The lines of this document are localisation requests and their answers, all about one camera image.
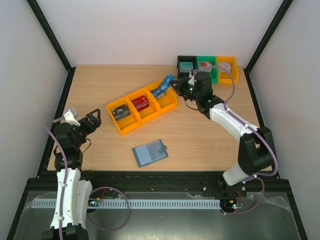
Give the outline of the blue card holder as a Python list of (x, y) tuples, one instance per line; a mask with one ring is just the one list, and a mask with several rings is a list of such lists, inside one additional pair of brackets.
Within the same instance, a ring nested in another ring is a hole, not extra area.
[(161, 139), (134, 147), (132, 152), (139, 168), (153, 164), (169, 156), (167, 147)]

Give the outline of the blue credit card stack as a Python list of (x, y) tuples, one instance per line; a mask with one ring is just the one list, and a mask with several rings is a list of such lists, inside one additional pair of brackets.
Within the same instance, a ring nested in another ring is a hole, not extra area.
[(166, 95), (166, 92), (164, 90), (161, 90), (159, 88), (156, 88), (154, 90), (151, 91), (151, 94), (153, 95), (153, 97), (155, 99), (159, 99), (161, 97), (164, 97)]

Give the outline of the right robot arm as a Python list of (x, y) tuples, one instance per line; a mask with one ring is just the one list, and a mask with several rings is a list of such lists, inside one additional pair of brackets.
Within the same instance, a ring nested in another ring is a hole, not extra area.
[(214, 94), (207, 72), (199, 71), (192, 77), (172, 80), (170, 85), (184, 100), (194, 101), (197, 111), (222, 126), (239, 143), (237, 162), (222, 174), (223, 180), (218, 183), (222, 195), (229, 196), (240, 182), (267, 176), (268, 173), (263, 172), (265, 168), (273, 167), (270, 176), (278, 172), (271, 130), (258, 127), (232, 111), (225, 100)]

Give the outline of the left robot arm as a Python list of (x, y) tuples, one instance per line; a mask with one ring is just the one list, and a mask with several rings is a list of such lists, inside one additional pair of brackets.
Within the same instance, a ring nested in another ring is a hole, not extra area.
[(87, 209), (93, 190), (89, 180), (81, 179), (83, 152), (81, 146), (88, 135), (101, 126), (101, 111), (95, 109), (77, 120), (75, 108), (53, 120), (55, 127), (48, 134), (56, 148), (54, 167), (57, 177), (55, 210), (49, 230), (41, 234), (43, 240), (87, 240)]

